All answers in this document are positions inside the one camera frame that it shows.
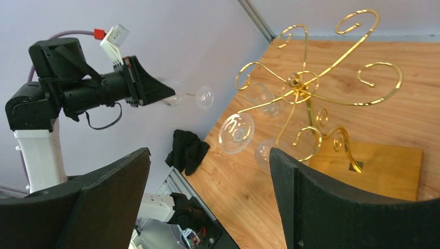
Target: black cloth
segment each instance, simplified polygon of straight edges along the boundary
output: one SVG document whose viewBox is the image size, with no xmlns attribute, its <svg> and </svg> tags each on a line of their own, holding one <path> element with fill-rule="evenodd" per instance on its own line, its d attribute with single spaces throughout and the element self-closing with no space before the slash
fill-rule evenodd
<svg viewBox="0 0 440 249">
<path fill-rule="evenodd" d="M 190 131 L 175 130 L 173 151 L 165 160 L 168 166 L 174 166 L 179 172 L 185 169 L 186 175 L 193 174 L 208 152 L 209 144 L 201 141 Z"/>
</svg>

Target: white connector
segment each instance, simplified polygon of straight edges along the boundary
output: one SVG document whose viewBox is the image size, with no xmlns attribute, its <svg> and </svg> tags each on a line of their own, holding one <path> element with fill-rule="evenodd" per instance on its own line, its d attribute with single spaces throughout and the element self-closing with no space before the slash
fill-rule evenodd
<svg viewBox="0 0 440 249">
<path fill-rule="evenodd" d="M 112 27 L 109 32 L 102 39 L 100 45 L 104 49 L 105 53 L 112 60 L 113 66 L 120 64 L 123 65 L 122 56 L 119 52 L 119 47 L 127 37 L 129 31 L 121 24 Z"/>
</svg>

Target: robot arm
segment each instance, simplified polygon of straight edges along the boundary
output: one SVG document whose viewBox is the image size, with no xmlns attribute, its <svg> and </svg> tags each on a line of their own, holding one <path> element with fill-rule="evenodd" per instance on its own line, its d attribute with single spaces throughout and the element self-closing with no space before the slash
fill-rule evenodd
<svg viewBox="0 0 440 249">
<path fill-rule="evenodd" d="M 59 139 L 61 109 L 79 121 L 79 115 L 100 105 L 113 107 L 126 100 L 138 107 L 175 95 L 151 77 L 136 56 L 121 58 L 113 72 L 99 74 L 87 64 L 76 38 L 38 41 L 29 54 L 38 82 L 25 83 L 5 109 L 20 144 L 31 193 L 67 181 Z"/>
</svg>

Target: wooden table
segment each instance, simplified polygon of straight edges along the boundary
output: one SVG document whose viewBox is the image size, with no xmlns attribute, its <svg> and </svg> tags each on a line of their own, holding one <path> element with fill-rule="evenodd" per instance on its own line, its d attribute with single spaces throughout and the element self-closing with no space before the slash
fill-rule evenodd
<svg viewBox="0 0 440 249">
<path fill-rule="evenodd" d="M 322 72 L 352 44 L 345 41 L 311 41 L 307 69 Z M 301 70 L 303 50 L 301 41 L 293 41 L 282 49 L 270 46 L 260 63 L 287 78 L 292 72 Z M 397 80 L 390 68 L 379 66 L 365 71 L 364 78 L 377 85 L 373 89 L 356 81 L 356 73 L 361 66 L 377 61 L 393 62 L 404 72 L 402 88 L 392 99 L 369 107 L 314 101 L 316 109 L 326 107 L 329 111 L 328 126 L 343 124 L 354 141 L 423 148 L 418 199 L 440 197 L 440 44 L 365 42 L 321 79 L 316 94 L 354 101 L 384 95 Z M 252 77 L 263 81 L 275 95 L 280 96 L 282 83 L 265 70 L 256 68 Z M 276 137 L 290 106 L 282 102 L 280 114 L 271 118 L 259 110 L 250 111 L 256 128 L 253 140 L 244 151 L 228 155 L 218 147 L 222 122 L 249 106 L 251 104 L 246 100 L 244 91 L 239 91 L 206 138 L 211 149 L 202 165 L 187 179 L 241 248 L 285 248 L 272 180 L 258 167 L 254 149 L 259 142 Z M 283 139 L 292 142 L 299 129 L 307 124 L 305 104 L 298 105 Z M 299 158 L 312 151 L 313 136 L 307 136 L 295 148 L 294 157 Z"/>
</svg>

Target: red connector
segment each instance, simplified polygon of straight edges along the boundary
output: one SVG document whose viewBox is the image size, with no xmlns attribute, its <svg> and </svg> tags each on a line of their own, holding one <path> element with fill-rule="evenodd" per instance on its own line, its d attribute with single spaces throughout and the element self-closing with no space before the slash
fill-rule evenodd
<svg viewBox="0 0 440 249">
<path fill-rule="evenodd" d="M 105 31 L 100 29 L 94 29 L 93 30 L 93 37 L 97 40 L 102 40 L 105 37 Z"/>
</svg>

